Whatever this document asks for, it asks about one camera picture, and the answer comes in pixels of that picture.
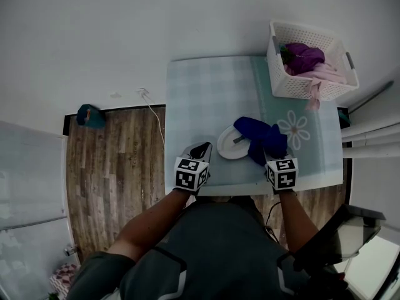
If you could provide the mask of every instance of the daisy print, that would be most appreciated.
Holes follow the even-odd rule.
[[[307,118],[303,116],[297,120],[293,110],[287,112],[287,121],[278,120],[277,125],[281,133],[287,135],[287,143],[291,143],[291,147],[294,150],[300,150],[302,140],[307,141],[311,138],[310,133],[303,130],[307,125]]]

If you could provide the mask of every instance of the person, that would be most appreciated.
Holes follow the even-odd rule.
[[[279,193],[286,240],[295,253],[317,232],[296,194]],[[67,300],[80,299],[287,299],[277,259],[288,251],[272,240],[249,196],[228,202],[174,189],[131,219],[107,252],[82,264]],[[282,264],[285,286],[305,285],[293,258]]]

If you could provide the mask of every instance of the table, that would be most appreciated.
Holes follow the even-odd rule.
[[[269,194],[265,169],[249,157],[222,158],[219,135],[241,116],[278,123],[299,161],[296,190],[333,186],[343,181],[341,132],[336,106],[322,102],[318,112],[307,101],[274,97],[264,57],[212,57],[171,62],[167,69],[166,193],[173,188],[177,156],[186,146],[213,145],[202,196]]]

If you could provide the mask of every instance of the white plate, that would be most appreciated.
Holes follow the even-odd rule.
[[[227,127],[218,138],[218,153],[225,159],[230,160],[246,157],[250,147],[250,140],[245,138],[236,144],[233,142],[241,136],[242,134],[233,125]]]

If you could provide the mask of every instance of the white laundry basket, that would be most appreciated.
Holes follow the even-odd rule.
[[[276,97],[310,99],[305,88],[312,79],[291,76],[283,67],[279,43],[304,43],[309,47],[317,47],[324,51],[325,58],[346,77],[347,84],[329,82],[321,91],[321,100],[330,101],[359,87],[356,70],[350,54],[343,43],[333,33],[322,29],[294,24],[290,22],[271,21],[267,62],[271,77],[272,94]]]

